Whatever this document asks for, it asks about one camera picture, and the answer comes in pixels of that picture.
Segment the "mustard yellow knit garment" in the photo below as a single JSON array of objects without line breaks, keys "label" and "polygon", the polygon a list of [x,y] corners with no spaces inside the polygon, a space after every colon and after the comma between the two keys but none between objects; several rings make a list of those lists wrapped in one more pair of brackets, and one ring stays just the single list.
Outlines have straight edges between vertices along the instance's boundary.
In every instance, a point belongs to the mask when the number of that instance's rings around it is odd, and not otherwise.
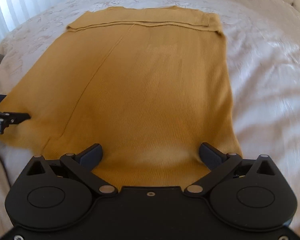
[{"label": "mustard yellow knit garment", "polygon": [[216,14],[180,7],[86,12],[0,103],[29,113],[0,140],[46,159],[103,148],[114,185],[186,187],[207,174],[208,142],[240,152],[226,38]]}]

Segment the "white floral bedspread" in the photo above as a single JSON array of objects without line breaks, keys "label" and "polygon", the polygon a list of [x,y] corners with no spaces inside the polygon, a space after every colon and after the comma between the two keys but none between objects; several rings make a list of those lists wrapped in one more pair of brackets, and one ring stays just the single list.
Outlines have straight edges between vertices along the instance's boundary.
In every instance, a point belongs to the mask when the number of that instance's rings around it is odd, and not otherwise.
[{"label": "white floral bedspread", "polygon": [[291,224],[300,235],[300,13],[283,0],[67,0],[23,23],[0,43],[0,93],[8,93],[87,11],[179,6],[220,16],[243,154],[275,161],[298,199]]}]

